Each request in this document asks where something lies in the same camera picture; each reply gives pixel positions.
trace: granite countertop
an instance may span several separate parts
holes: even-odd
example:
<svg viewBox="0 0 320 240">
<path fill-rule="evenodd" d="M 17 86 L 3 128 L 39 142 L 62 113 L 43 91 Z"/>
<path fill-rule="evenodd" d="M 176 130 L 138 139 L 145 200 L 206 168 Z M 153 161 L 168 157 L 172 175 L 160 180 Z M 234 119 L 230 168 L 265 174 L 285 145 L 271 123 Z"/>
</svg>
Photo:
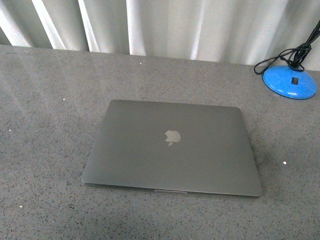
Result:
<svg viewBox="0 0 320 240">
<path fill-rule="evenodd" d="M 263 195 L 85 186 L 112 99 L 240 108 Z M 319 103 L 249 65 L 0 46 L 0 239 L 320 239 Z"/>
</svg>

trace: white curtain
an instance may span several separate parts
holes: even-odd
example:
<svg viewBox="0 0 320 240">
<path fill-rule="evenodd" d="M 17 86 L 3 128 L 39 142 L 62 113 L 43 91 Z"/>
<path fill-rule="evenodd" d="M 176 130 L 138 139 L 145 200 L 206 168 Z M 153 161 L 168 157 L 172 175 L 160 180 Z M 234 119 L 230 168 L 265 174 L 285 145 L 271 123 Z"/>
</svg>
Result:
<svg viewBox="0 0 320 240">
<path fill-rule="evenodd" d="M 0 0 L 0 44 L 254 65 L 304 43 L 319 0 Z M 320 71 L 320 38 L 303 65 Z"/>
</svg>

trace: apple logo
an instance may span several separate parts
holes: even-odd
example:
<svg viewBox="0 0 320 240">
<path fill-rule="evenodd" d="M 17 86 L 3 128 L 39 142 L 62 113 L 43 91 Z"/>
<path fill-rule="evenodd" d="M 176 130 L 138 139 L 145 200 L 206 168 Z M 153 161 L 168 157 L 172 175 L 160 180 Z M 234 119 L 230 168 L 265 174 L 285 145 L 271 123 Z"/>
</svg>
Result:
<svg viewBox="0 0 320 240">
<path fill-rule="evenodd" d="M 173 143 L 180 142 L 181 136 L 178 131 L 166 131 L 165 135 L 167 136 L 166 142 L 169 142 L 169 146 Z"/>
</svg>

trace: power cord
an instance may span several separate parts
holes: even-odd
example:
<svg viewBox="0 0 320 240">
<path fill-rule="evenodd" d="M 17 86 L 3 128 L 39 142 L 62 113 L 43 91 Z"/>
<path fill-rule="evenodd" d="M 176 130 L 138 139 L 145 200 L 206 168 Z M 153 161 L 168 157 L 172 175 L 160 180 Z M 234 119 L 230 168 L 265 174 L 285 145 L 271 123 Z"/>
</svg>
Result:
<svg viewBox="0 0 320 240">
<path fill-rule="evenodd" d="M 259 62 L 257 65 L 254 66 L 253 70 L 256 74 L 263 74 L 272 64 L 274 64 L 275 61 L 277 61 L 279 58 L 282 61 L 285 61 L 289 68 L 291 68 L 294 71 L 297 72 L 303 72 L 305 68 L 301 65 L 301 63 L 305 60 L 308 53 L 311 51 L 311 44 L 320 36 L 320 21 L 316 25 L 316 27 L 313 29 L 311 35 L 309 36 L 308 40 L 299 45 L 296 48 L 289 48 L 286 49 L 278 56 L 268 58 L 266 60 L 263 60 Z M 272 60 L 262 71 L 258 72 L 256 71 L 256 67 L 259 65 L 269 62 Z"/>
</svg>

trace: silver laptop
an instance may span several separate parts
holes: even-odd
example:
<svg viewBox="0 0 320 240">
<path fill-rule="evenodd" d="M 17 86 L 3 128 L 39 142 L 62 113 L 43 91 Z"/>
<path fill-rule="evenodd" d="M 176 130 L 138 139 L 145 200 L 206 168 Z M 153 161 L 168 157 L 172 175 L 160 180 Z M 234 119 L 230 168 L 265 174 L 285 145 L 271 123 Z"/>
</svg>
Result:
<svg viewBox="0 0 320 240">
<path fill-rule="evenodd" d="M 259 197 L 237 107 L 112 100 L 85 166 L 89 186 Z"/>
</svg>

